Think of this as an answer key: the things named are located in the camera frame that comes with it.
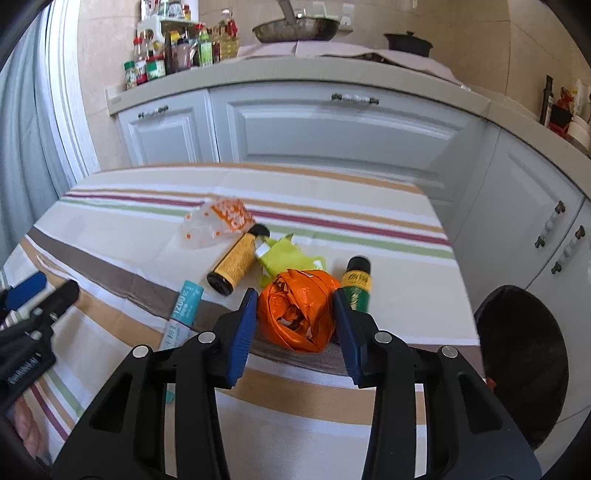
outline curtain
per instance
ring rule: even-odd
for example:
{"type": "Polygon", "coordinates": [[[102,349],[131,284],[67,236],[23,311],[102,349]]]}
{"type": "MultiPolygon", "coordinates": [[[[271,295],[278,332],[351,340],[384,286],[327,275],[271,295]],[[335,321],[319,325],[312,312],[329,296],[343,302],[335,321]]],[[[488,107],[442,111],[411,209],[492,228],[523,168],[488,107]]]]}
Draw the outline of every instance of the curtain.
{"type": "Polygon", "coordinates": [[[33,21],[0,72],[0,266],[69,189],[43,101],[46,21],[44,13],[33,21]]]}

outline white shelf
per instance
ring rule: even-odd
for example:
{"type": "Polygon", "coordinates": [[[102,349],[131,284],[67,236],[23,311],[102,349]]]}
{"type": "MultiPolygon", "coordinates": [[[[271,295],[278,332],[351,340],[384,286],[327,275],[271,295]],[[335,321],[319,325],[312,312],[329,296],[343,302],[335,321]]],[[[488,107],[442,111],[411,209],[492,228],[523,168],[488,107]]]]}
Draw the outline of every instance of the white shelf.
{"type": "Polygon", "coordinates": [[[138,36],[143,31],[151,30],[154,32],[154,40],[164,43],[164,35],[166,32],[171,30],[179,30],[180,33],[183,27],[187,27],[189,29],[189,33],[192,36],[195,36],[195,25],[198,23],[199,20],[183,20],[179,18],[158,16],[148,17],[138,23],[138,36]]]}

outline black trash bin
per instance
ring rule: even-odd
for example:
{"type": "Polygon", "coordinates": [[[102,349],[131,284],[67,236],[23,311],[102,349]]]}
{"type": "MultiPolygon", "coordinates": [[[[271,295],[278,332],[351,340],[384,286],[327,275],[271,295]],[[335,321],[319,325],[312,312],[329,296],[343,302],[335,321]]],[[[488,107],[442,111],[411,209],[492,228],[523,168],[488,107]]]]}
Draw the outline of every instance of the black trash bin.
{"type": "Polygon", "coordinates": [[[491,293],[475,319],[486,375],[535,449],[556,424],[569,383],[558,323],[538,298],[514,286],[491,293]]]}

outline striped tablecloth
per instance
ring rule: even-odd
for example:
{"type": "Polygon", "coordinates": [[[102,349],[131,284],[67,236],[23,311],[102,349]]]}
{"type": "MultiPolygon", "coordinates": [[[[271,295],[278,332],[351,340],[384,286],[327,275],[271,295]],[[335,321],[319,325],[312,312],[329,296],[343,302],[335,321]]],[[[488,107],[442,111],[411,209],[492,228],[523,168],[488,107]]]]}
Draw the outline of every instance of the striped tablecloth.
{"type": "MultiPolygon", "coordinates": [[[[415,186],[296,168],[240,165],[150,167],[100,173],[64,195],[22,239],[0,271],[2,286],[41,270],[51,291],[80,284],[75,308],[55,324],[56,365],[24,395],[47,456],[57,456],[77,420],[130,351],[158,348],[184,280],[205,287],[196,329],[236,309],[253,268],[222,297],[205,281],[230,242],[186,249],[180,224],[206,199],[244,200],[274,238],[294,234],[336,278],[347,261],[372,261],[370,313],[412,345],[456,345],[481,370],[478,336],[452,248],[428,199],[415,186]]],[[[14,323],[36,299],[11,315],[14,323]]],[[[217,393],[234,479],[359,479],[374,392],[346,376],[340,350],[294,354],[255,338],[245,374],[217,393]]],[[[426,428],[417,385],[417,473],[426,428]]]]}

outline orange plastic bag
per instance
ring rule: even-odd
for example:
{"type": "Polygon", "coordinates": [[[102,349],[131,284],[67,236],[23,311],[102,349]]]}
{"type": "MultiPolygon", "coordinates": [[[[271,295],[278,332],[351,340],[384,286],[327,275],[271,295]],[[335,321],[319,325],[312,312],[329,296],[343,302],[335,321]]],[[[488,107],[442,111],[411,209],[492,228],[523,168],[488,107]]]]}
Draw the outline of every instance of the orange plastic bag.
{"type": "Polygon", "coordinates": [[[321,352],[335,332],[332,293],[339,287],[339,282],[322,270],[280,273],[258,299],[263,335],[296,352],[321,352]]]}

